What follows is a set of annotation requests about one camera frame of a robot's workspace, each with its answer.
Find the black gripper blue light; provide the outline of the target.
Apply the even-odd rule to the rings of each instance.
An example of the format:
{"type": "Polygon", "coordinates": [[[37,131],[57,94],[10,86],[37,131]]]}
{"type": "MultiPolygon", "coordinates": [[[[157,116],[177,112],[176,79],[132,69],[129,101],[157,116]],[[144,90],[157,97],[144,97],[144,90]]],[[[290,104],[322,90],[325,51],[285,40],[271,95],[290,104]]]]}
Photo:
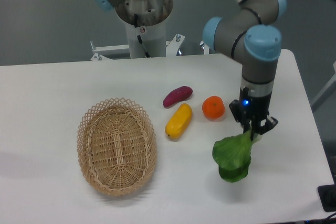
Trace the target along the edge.
{"type": "Polygon", "coordinates": [[[251,129],[250,139],[253,141],[258,135],[272,130],[278,124],[278,120],[269,116],[271,93],[263,97],[252,97],[249,91],[248,87],[241,89],[239,101],[232,101],[229,108],[244,133],[251,129]]]}

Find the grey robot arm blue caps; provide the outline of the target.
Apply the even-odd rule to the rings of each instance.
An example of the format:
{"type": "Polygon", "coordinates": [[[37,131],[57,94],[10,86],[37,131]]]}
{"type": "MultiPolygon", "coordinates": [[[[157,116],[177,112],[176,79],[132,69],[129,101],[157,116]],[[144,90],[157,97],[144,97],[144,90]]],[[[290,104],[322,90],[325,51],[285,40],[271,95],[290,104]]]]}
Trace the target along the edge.
{"type": "MultiPolygon", "coordinates": [[[[167,56],[165,22],[173,0],[95,0],[104,10],[114,9],[124,22],[131,58],[167,56]]],[[[202,39],[210,49],[242,65],[239,99],[230,104],[235,120],[253,140],[272,130],[269,115],[282,36],[273,23],[285,12],[286,0],[236,0],[239,13],[231,20],[211,18],[202,39]]]]}

